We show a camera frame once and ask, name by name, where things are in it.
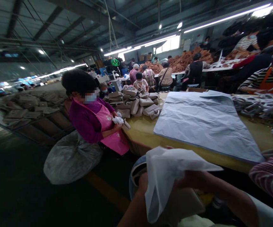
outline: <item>ceiling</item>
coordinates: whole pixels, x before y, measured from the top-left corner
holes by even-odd
[[[104,0],[0,0],[0,62],[69,62],[108,51],[108,13],[121,47],[174,32],[181,21],[186,29],[260,2],[106,0],[107,12]]]

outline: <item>brown material pile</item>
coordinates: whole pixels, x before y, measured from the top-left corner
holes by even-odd
[[[169,67],[172,68],[172,72],[180,73],[186,70],[188,64],[193,62],[193,57],[196,53],[201,53],[201,61],[205,61],[208,64],[213,63],[213,58],[208,50],[203,50],[200,47],[194,48],[193,51],[186,51],[182,53],[182,56],[175,56],[168,59]]]
[[[230,54],[227,55],[226,60],[234,60],[234,59],[244,59],[253,55],[256,55],[258,53],[250,53],[249,51],[240,51],[240,50],[234,50]]]
[[[151,61],[147,61],[147,62],[145,62],[145,64],[141,64],[140,65],[140,69],[139,69],[139,71],[141,72],[141,73],[143,73],[143,69],[142,69],[142,66],[143,65],[147,65],[148,66],[148,69],[152,69],[152,71],[154,72],[154,74],[159,74],[160,73],[160,71],[163,69],[163,66],[161,65],[161,64],[152,64],[152,62]]]

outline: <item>white cloth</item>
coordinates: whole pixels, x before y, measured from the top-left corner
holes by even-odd
[[[220,171],[221,167],[211,164],[194,153],[185,149],[165,149],[156,147],[146,153],[148,188],[145,193],[147,219],[155,223],[163,212],[170,196],[173,183],[184,177],[185,170]],[[188,191],[189,204],[192,208],[187,215],[194,215],[202,211],[202,203],[195,192]]]
[[[154,133],[253,164],[265,160],[231,96],[217,91],[170,92]]]
[[[118,116],[115,116],[114,118],[112,118],[112,121],[113,121],[115,124],[120,124],[120,125],[124,124],[124,120],[123,120],[123,118],[122,118],[121,113],[120,113],[120,112],[117,112],[117,115],[118,115]]]

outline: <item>fluorescent light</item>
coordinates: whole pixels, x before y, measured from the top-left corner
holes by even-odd
[[[83,65],[86,65],[86,66],[88,67],[88,65],[87,65],[86,63],[80,64],[80,65],[76,65],[76,66],[74,66],[74,67],[76,68],[76,67],[80,67],[80,66],[83,66]]]
[[[182,27],[182,25],[183,25],[183,22],[180,22],[180,23],[178,24],[177,28]]]
[[[110,52],[110,53],[108,53],[108,54],[104,54],[104,56],[107,57],[107,56],[109,56],[109,55],[117,54],[117,53],[122,52],[122,51],[125,51],[125,50],[127,50],[127,49],[124,48],[124,49],[116,50],[116,51]]]
[[[252,13],[252,12],[254,12],[254,11],[256,11],[256,10],[260,10],[260,9],[266,8],[266,7],[268,7],[269,5],[271,5],[271,3],[269,3],[269,4],[267,4],[267,5],[263,5],[263,6],[257,7],[257,8],[254,8],[254,9],[251,9],[251,10],[248,10],[248,11],[245,11],[245,12],[242,12],[242,13],[239,13],[239,14],[236,14],[236,15],[233,15],[233,16],[230,16],[230,17],[226,17],[226,18],[223,18],[223,19],[214,21],[214,22],[209,23],[209,24],[206,24],[206,25],[202,25],[202,26],[199,26],[199,27],[196,27],[196,28],[192,28],[192,29],[190,29],[190,30],[184,31],[184,33],[192,32],[192,31],[194,31],[194,30],[198,30],[198,29],[201,29],[201,28],[205,28],[205,27],[208,27],[208,26],[211,26],[211,25],[214,25],[214,24],[217,24],[217,23],[226,21],[226,20],[230,20],[230,19],[232,19],[232,18],[236,18],[236,17],[242,16],[242,15],[248,14],[248,13]]]
[[[119,54],[126,54],[126,53],[128,53],[128,52],[131,52],[131,51],[134,51],[134,50],[138,50],[138,49],[141,49],[140,47],[136,47],[136,48],[133,48],[133,49],[131,49],[131,50],[127,50],[127,51],[125,51],[125,52],[121,52],[121,53],[119,53]]]
[[[161,41],[156,41],[156,42],[154,42],[154,43],[150,43],[150,44],[145,45],[145,47],[148,47],[148,46],[151,46],[151,45],[154,45],[154,44],[157,44],[157,43],[161,43],[161,42],[167,41],[167,40],[169,40],[169,39],[170,39],[170,38],[165,39],[165,40],[161,40]]]
[[[166,39],[169,39],[169,38],[172,38],[172,37],[175,37],[175,36],[177,36],[177,35],[172,35],[172,36],[168,36],[168,37],[165,37],[165,38],[161,38],[161,39],[158,39],[158,40],[146,43],[146,44],[142,44],[142,45],[136,46],[135,48],[142,47],[142,46],[145,46],[145,45],[148,45],[148,44],[151,44],[151,43],[156,43],[158,41],[166,40]]]

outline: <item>window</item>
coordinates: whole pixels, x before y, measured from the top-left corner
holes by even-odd
[[[174,50],[180,47],[180,36],[175,36],[170,39],[168,39],[161,47],[159,48],[153,48],[153,52],[156,54]]]
[[[273,6],[268,8],[260,9],[252,13],[252,17],[263,17],[273,12]]]
[[[119,58],[122,58],[123,61],[125,61],[125,57],[124,57],[124,54],[123,54],[123,53],[119,53],[118,57],[119,57]]]

